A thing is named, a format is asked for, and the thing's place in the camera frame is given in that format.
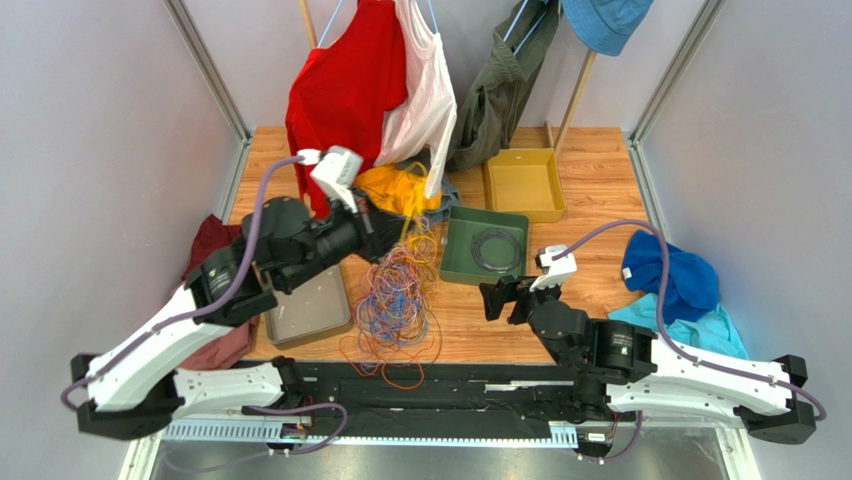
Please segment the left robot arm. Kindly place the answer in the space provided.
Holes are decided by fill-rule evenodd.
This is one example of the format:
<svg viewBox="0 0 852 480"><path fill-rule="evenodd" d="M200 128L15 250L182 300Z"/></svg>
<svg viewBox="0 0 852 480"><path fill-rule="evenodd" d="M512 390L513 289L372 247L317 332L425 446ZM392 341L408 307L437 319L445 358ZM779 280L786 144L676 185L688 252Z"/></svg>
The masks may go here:
<svg viewBox="0 0 852 480"><path fill-rule="evenodd" d="M119 346L70 363L72 390L61 400L81 433L136 440L199 413L295 416L310 411L296 362L286 357L244 368L191 371L183 363L210 342L274 309L282 294L349 256L381 261L399 241L402 219L377 207L355 184L362 158L333 146L306 149L291 163L310 168L330 205L314 218L292 197L259 190L240 235L192 270L165 306Z"/></svg>

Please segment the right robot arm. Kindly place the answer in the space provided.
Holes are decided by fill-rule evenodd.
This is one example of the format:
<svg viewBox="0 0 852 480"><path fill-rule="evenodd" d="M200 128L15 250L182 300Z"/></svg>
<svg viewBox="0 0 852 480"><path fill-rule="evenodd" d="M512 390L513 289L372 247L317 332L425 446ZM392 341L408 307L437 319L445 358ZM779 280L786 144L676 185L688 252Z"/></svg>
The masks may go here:
<svg viewBox="0 0 852 480"><path fill-rule="evenodd" d="M561 415L582 423L669 413L739 422L750 436L777 444L809 439L827 410L804 388L803 358L725 356L677 342L662 325L594 319L561 300L563 283L577 270L574 250L617 225L605 224L570 246L540 250L538 276L508 275L479 286L487 320L511 305L508 323L528 325L567 370L572 388L557 403Z"/></svg>

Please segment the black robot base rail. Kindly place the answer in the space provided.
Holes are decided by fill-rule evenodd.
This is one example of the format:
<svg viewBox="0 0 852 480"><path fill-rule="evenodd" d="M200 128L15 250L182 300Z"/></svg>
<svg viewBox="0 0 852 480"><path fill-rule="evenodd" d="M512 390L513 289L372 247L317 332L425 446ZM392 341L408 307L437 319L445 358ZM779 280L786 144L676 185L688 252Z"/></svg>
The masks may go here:
<svg viewBox="0 0 852 480"><path fill-rule="evenodd" d="M572 383L560 366L442 364L432 381L400 390L359 376L343 363L296 365L306 402L319 409L320 431L328 429L326 416L332 409L355 435L537 438L548 422L588 422L573 423L561 415L557 403L569 397ZM676 416L650 413L640 418L648 415Z"/></svg>

